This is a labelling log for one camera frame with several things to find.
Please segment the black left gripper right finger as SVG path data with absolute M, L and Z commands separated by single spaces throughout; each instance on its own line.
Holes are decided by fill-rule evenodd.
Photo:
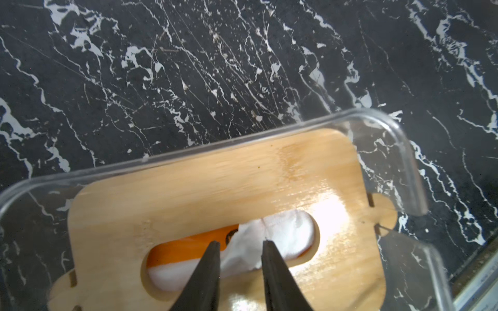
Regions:
M 263 241 L 261 262 L 267 310 L 312 310 L 273 241 Z

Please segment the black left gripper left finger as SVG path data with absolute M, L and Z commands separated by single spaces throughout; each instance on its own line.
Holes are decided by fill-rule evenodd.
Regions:
M 220 243 L 212 241 L 170 310 L 218 310 L 219 297 Z

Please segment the orange tissue pack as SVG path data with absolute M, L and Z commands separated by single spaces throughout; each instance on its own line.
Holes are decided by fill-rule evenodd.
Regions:
M 260 269 L 264 241 L 274 242 L 284 260 L 294 260 L 314 240 L 315 222 L 309 213 L 283 211 L 159 244 L 150 250 L 146 269 L 155 287 L 175 292 L 187 284 L 210 242 L 220 244 L 220 276 L 225 278 Z

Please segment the light wooden lid board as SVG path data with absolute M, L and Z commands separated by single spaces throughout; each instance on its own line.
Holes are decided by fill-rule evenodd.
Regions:
M 97 181 L 67 218 L 75 268 L 49 294 L 49 310 L 168 310 L 179 293 L 157 289 L 146 257 L 156 245 L 300 209 L 319 231 L 290 271 L 315 310 L 379 310 L 386 280 L 375 225 L 398 215 L 368 197 L 355 147 L 313 130 L 195 155 Z

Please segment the clear plastic box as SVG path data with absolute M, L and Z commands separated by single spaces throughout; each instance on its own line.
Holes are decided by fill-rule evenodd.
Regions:
M 388 198 L 398 219 L 402 214 L 427 214 L 409 140 L 388 115 L 367 109 L 148 159 L 26 180 L 1 194 L 1 309 L 49 310 L 53 285 L 75 268 L 67 218 L 73 200 L 86 186 L 208 152 L 321 129 L 340 132 L 355 147 L 368 197 Z M 386 280 L 379 310 L 453 310 L 440 254 L 400 233 L 397 222 L 393 228 L 374 227 Z M 262 270 L 220 279 L 218 310 L 267 310 Z

